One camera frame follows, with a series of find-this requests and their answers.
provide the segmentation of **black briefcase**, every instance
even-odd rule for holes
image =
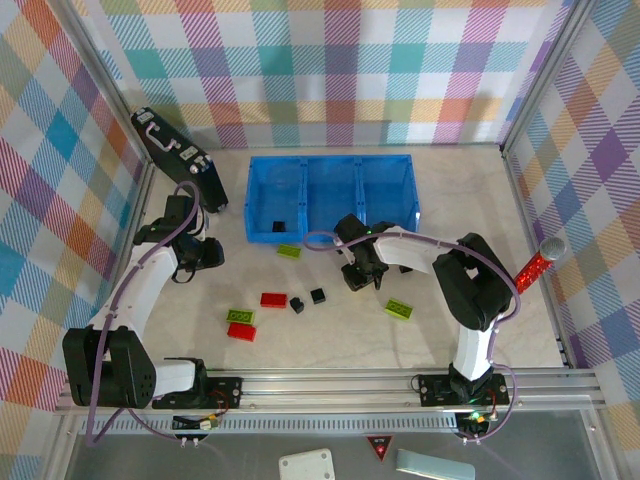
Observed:
[[[216,167],[204,150],[148,107],[132,114],[131,123],[160,170],[176,183],[189,180],[196,184],[205,210],[217,213],[227,206],[229,200]]]

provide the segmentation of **green lego brick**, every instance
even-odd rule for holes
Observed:
[[[413,307],[406,303],[399,302],[395,298],[390,298],[384,311],[389,315],[398,317],[400,320],[409,320],[411,312],[413,312]]]
[[[300,258],[300,252],[302,252],[301,248],[292,247],[291,245],[280,245],[278,247],[278,255],[293,258],[294,260]]]
[[[242,323],[244,325],[253,325],[253,319],[256,314],[252,310],[238,310],[232,308],[227,314],[227,322],[229,323]]]

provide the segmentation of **red warning sign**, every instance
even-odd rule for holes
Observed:
[[[393,440],[393,435],[373,435],[367,437],[369,443],[373,447],[373,451],[376,453],[381,462],[384,462],[384,457],[389,451],[389,445]]]

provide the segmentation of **red glitter wand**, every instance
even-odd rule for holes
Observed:
[[[540,243],[540,250],[531,257],[524,268],[515,278],[518,293],[524,292],[540,275],[542,275],[553,262],[562,257],[567,251],[564,241],[558,237],[545,238]]]

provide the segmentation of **red lego brick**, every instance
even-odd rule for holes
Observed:
[[[256,338],[256,327],[243,325],[242,323],[231,323],[229,324],[227,335],[232,338],[253,342],[253,339]]]
[[[267,308],[286,308],[286,293],[263,293],[260,299],[260,305]]]

